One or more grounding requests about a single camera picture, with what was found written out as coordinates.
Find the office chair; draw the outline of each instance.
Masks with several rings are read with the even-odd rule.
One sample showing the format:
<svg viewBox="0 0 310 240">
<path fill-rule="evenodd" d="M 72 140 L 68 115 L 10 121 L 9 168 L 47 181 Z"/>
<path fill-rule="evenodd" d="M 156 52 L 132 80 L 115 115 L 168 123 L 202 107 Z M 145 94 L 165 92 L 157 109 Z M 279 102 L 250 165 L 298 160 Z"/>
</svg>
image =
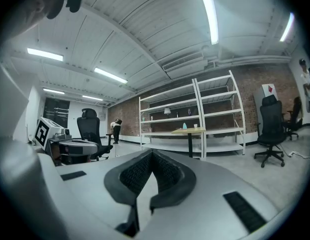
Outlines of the office chair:
<svg viewBox="0 0 310 240">
<path fill-rule="evenodd" d="M 273 150 L 274 146 L 282 143 L 286 139 L 282 124 L 282 102 L 276 100 L 274 95 L 271 95 L 263 98 L 261 104 L 260 113 L 263 120 L 263 129 L 260 135 L 259 125 L 261 123 L 256 124 L 258 134 L 257 142 L 267 145 L 268 149 L 265 152 L 256 153 L 254 159 L 256 159 L 256 156 L 266 155 L 261 163 L 261 167 L 264 168 L 265 161 L 273 156 L 281 161 L 280 165 L 283 167 L 285 165 L 283 158 L 281 158 L 284 156 L 283 151 Z"/>
<path fill-rule="evenodd" d="M 296 97 L 294 99 L 294 106 L 293 110 L 288 110 L 290 114 L 290 120 L 284 121 L 284 115 L 285 113 L 282 113 L 282 119 L 283 119 L 283 126 L 285 128 L 286 136 L 289 136 L 289 139 L 292 140 L 292 135 L 296 135 L 297 139 L 299 138 L 299 135 L 296 132 L 303 124 L 303 119 L 297 121 L 297 117 L 301 111 L 302 108 L 302 102 L 300 97 Z"/>
<path fill-rule="evenodd" d="M 95 142 L 99 145 L 97 153 L 90 156 L 91 160 L 99 161 L 103 154 L 109 154 L 113 146 L 108 141 L 107 146 L 103 146 L 100 137 L 100 119 L 96 111 L 91 108 L 83 108 L 81 117 L 77 118 L 77 126 L 82 140 Z"/>
</svg>

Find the white shirt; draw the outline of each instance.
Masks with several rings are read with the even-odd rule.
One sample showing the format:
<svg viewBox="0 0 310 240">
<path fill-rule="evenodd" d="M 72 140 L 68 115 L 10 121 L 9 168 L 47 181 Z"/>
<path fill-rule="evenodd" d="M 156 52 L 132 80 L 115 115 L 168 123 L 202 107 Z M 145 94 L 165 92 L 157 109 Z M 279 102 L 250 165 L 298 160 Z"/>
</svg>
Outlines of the white shirt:
<svg viewBox="0 0 310 240">
<path fill-rule="evenodd" d="M 111 123 L 110 123 L 110 127 L 112 128 L 112 127 L 114 127 L 114 126 L 121 126 L 121 125 L 118 124 L 118 123 L 115 123 L 115 122 L 111 122 Z"/>
<path fill-rule="evenodd" d="M 310 84 L 310 73 L 302 73 L 300 75 L 301 79 L 302 79 L 302 82 L 303 82 L 303 85 L 309 85 Z M 306 88 L 306 93 L 307 93 L 307 98 L 308 100 L 310 101 L 310 89 L 307 89 Z"/>
</svg>

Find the white metal shelf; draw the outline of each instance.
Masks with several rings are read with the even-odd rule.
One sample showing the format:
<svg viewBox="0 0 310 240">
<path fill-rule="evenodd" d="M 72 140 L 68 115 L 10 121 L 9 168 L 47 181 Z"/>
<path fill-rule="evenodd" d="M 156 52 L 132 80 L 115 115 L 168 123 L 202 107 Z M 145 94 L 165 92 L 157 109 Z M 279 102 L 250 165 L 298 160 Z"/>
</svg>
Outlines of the white metal shelf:
<svg viewBox="0 0 310 240">
<path fill-rule="evenodd" d="M 244 128 L 242 127 L 229 127 L 229 128 L 222 128 L 222 129 L 212 129 L 205 131 L 206 135 L 212 135 L 212 134 L 227 134 L 227 133 L 235 133 L 243 131 Z"/>
<path fill-rule="evenodd" d="M 220 111 L 220 112 L 207 113 L 207 114 L 204 114 L 204 117 L 209 118 L 209 117 L 224 116 L 224 115 L 229 115 L 229 114 L 233 114 L 233 113 L 237 113 L 241 111 L 242 110 L 240 108 L 232 109 L 232 110 L 225 110 L 225 111 Z"/>
<path fill-rule="evenodd" d="M 195 92 L 194 86 L 192 83 L 177 87 L 171 90 L 163 91 L 158 94 L 154 94 L 152 96 L 142 98 L 140 99 L 141 102 L 148 102 L 148 103 L 155 103 L 155 102 L 160 102 L 163 100 L 168 100 L 172 99 L 175 97 L 187 95 L 187 94 L 193 94 Z"/>
<path fill-rule="evenodd" d="M 225 87 L 231 77 L 232 76 L 228 74 L 228 75 L 223 75 L 220 77 L 207 79 L 204 81 L 199 81 L 197 82 L 199 90 L 202 92 L 202 91 L 206 91 L 206 90 L 213 89 L 213 88 Z"/>
<path fill-rule="evenodd" d="M 155 131 L 155 132 L 143 132 L 142 136 L 185 136 L 185 133 L 172 133 L 171 131 Z M 200 136 L 201 133 L 192 133 L 192 136 Z"/>
<path fill-rule="evenodd" d="M 175 109 L 180 109 L 184 107 L 192 107 L 196 105 L 197 105 L 196 98 L 192 98 L 192 99 L 169 103 L 169 104 L 165 104 L 161 106 L 146 108 L 146 109 L 141 110 L 140 112 L 156 113 L 156 112 L 164 111 L 165 108 L 169 108 L 170 110 L 175 110 Z"/>
<path fill-rule="evenodd" d="M 201 100 L 203 104 L 208 104 L 208 103 L 213 103 L 213 102 L 223 102 L 223 101 L 229 100 L 236 93 L 237 92 L 235 90 L 227 91 L 227 92 L 222 92 L 222 93 L 217 93 L 217 94 L 201 97 Z"/>
<path fill-rule="evenodd" d="M 148 143 L 143 144 L 143 148 L 156 149 L 156 150 L 168 150 L 168 151 L 177 151 L 177 152 L 189 152 L 189 145 L 187 140 L 185 143 Z M 201 146 L 199 144 L 193 144 L 193 152 L 201 153 Z"/>
<path fill-rule="evenodd" d="M 237 151 L 242 150 L 243 146 L 236 142 L 214 142 L 207 141 L 206 152 L 228 152 L 228 151 Z"/>
<path fill-rule="evenodd" d="M 190 119 L 200 119 L 200 116 L 199 115 L 190 115 L 190 116 L 157 119 L 157 120 L 150 120 L 150 121 L 141 121 L 140 123 L 141 124 L 153 124 L 153 123 L 174 122 L 174 121 L 190 120 Z"/>
</svg>

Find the small lamp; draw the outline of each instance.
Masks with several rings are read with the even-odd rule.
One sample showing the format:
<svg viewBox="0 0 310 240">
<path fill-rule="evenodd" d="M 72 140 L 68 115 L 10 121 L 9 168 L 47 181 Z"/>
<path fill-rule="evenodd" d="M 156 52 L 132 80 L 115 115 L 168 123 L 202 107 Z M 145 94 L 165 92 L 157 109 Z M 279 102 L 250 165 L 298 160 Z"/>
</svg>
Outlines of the small lamp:
<svg viewBox="0 0 310 240">
<path fill-rule="evenodd" d="M 169 117 L 169 114 L 171 113 L 171 110 L 169 107 L 165 107 L 164 109 L 164 114 L 167 115 L 167 117 Z"/>
</svg>

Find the shelving unit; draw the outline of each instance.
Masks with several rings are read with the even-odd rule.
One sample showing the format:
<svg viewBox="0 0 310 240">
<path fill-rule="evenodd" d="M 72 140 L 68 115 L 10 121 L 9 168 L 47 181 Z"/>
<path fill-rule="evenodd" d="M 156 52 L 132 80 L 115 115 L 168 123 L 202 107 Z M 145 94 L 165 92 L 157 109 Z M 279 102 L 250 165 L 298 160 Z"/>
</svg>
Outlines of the shelving unit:
<svg viewBox="0 0 310 240">
<path fill-rule="evenodd" d="M 221 89 L 221 92 L 212 95 L 203 95 L 202 93 L 205 91 L 210 91 L 214 89 Z M 186 99 L 178 102 L 170 102 L 169 99 L 184 97 L 189 94 L 194 94 L 195 98 Z M 240 108 L 234 108 L 234 98 L 238 97 Z M 164 103 L 159 106 L 156 106 L 155 103 L 161 102 Z M 205 104 L 213 104 L 218 102 L 229 101 L 231 104 L 231 109 L 219 111 L 219 112 L 208 112 L 204 113 Z M 147 102 L 148 107 L 141 110 L 141 103 Z M 150 115 L 152 113 L 164 112 L 165 108 L 169 108 L 170 110 L 182 109 L 197 106 L 198 115 L 191 116 L 182 116 L 182 117 L 173 117 L 173 118 L 165 118 L 165 119 L 150 119 Z M 236 121 L 235 114 L 241 113 L 242 117 L 242 127 L 239 126 Z M 148 114 L 147 120 L 142 120 L 144 114 Z M 205 118 L 219 117 L 224 115 L 233 115 L 234 127 L 228 128 L 218 128 L 218 129 L 207 129 L 205 124 Z M 152 141 L 152 136 L 183 136 L 183 134 L 172 134 L 171 131 L 175 130 L 174 128 L 171 131 L 159 131 L 159 132 L 143 132 L 142 126 L 144 124 L 155 124 L 155 123 L 165 123 L 168 124 L 174 121 L 187 121 L 198 119 L 199 126 L 206 128 L 206 132 L 193 134 L 194 136 L 200 136 L 200 143 L 193 144 L 193 152 L 199 153 L 197 156 L 200 156 L 201 159 L 205 160 L 207 153 L 212 152 L 227 152 L 227 151 L 240 151 L 242 150 L 243 155 L 245 154 L 246 143 L 245 143 L 245 117 L 243 104 L 241 100 L 241 95 L 239 93 L 236 81 L 232 72 L 229 70 L 228 75 L 215 77 L 211 79 L 207 79 L 204 81 L 197 81 L 196 78 L 192 79 L 191 84 L 187 84 L 181 87 L 177 87 L 171 90 L 167 90 L 155 95 L 151 95 L 149 97 L 141 98 L 139 97 L 139 132 L 140 132 L 140 147 L 149 148 L 149 149 L 160 149 L 160 150 L 168 150 L 168 151 L 176 151 L 176 152 L 188 152 L 188 140 L 180 139 L 178 143 L 173 140 L 169 140 L 166 143 L 164 141 Z M 220 141 L 219 138 L 209 138 L 209 135 L 219 135 L 226 133 L 235 133 L 235 140 L 233 142 L 224 142 Z M 238 144 L 237 134 L 242 135 L 243 144 Z M 142 137 L 148 136 L 150 138 L 150 143 L 142 144 Z"/>
</svg>

